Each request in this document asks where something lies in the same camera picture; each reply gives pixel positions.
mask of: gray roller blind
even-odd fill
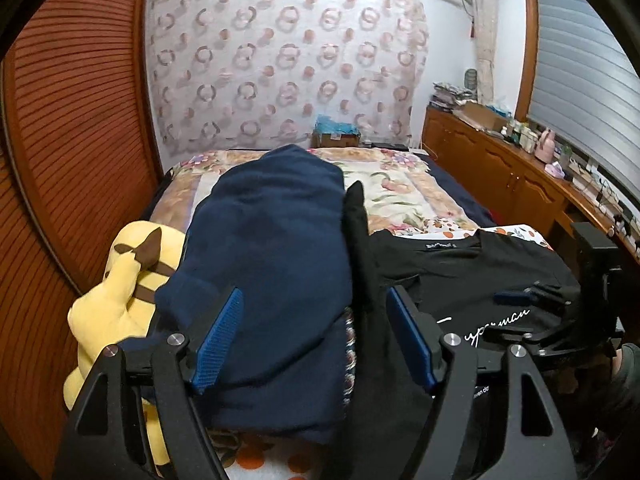
[[[529,117],[592,156],[640,199],[640,79],[586,0],[538,0]]]

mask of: white wall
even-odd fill
[[[526,0],[498,0],[494,62],[495,102],[515,112],[527,39]]]
[[[465,70],[476,67],[475,45],[470,38],[471,18],[465,12],[462,0],[420,1],[427,16],[430,37],[424,73],[414,94],[410,122],[414,146],[420,145],[426,107],[433,94],[433,83],[444,81],[462,86]],[[176,161],[165,153],[163,146],[159,149],[162,165],[167,170]]]

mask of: floral blanket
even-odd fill
[[[389,229],[410,235],[478,228],[436,183],[427,163],[412,153],[377,148],[318,148],[309,152],[341,168],[345,187],[361,181],[370,233]],[[179,164],[151,221],[185,232],[196,206],[220,176],[264,153],[217,150]]]

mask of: bed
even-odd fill
[[[398,236],[452,239],[482,228],[550,248],[529,226],[495,226],[488,211],[427,156],[377,148],[309,152],[340,167],[345,187],[356,180],[363,183],[370,233],[388,229]],[[216,150],[178,164],[148,208],[149,219],[185,232],[196,206],[220,176],[264,153]],[[232,480],[315,479],[322,468],[324,450],[316,444],[223,430],[210,430],[209,435]]]

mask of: dark blue bed sheet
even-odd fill
[[[429,165],[429,173],[436,179],[438,185],[465,210],[470,220],[473,220],[480,227],[495,227],[495,222],[489,210],[482,207],[469,192],[456,181],[449,173],[438,166],[431,157],[416,153],[424,162]]]

